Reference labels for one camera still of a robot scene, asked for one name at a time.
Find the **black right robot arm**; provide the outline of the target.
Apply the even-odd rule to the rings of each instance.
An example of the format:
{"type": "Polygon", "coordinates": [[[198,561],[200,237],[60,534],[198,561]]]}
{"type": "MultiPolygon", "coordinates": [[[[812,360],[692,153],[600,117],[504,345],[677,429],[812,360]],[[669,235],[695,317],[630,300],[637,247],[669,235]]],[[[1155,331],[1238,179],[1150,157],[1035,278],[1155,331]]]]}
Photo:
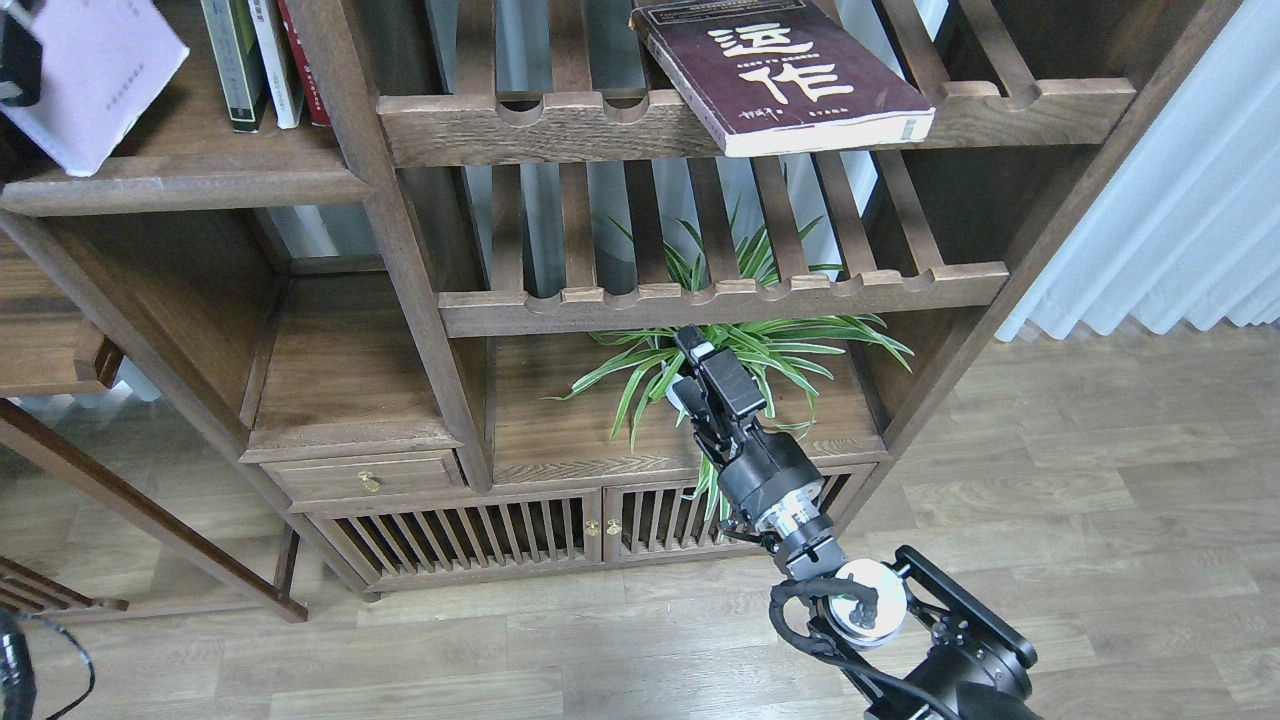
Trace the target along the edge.
{"type": "Polygon", "coordinates": [[[892,562],[849,559],[819,510],[822,474],[795,438],[765,430],[765,398],[730,348],[695,327],[675,391],[718,473],[721,529],[783,573],[768,616],[780,638],[837,667],[868,719],[1030,719],[1033,644],[910,546],[892,562]]]}

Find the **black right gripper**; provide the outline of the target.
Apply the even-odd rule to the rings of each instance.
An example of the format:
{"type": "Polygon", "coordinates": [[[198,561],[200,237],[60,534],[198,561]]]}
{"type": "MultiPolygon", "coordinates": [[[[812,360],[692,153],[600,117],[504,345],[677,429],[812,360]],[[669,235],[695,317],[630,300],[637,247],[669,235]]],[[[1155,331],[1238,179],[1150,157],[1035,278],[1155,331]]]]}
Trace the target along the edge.
{"type": "Polygon", "coordinates": [[[735,352],[717,348],[696,325],[675,334],[677,374],[695,441],[717,469],[719,497],[708,501],[719,533],[737,541],[823,541],[815,505],[822,477],[787,433],[756,420],[765,398],[735,352]]]}

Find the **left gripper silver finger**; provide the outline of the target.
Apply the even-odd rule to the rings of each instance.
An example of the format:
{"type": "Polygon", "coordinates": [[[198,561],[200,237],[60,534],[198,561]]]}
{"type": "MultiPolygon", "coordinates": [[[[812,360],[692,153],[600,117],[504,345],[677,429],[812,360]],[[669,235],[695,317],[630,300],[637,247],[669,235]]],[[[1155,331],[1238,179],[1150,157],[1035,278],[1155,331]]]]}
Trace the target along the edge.
{"type": "Polygon", "coordinates": [[[29,108],[40,100],[44,46],[32,24],[29,5],[3,5],[1,102],[6,108],[29,108]]]}

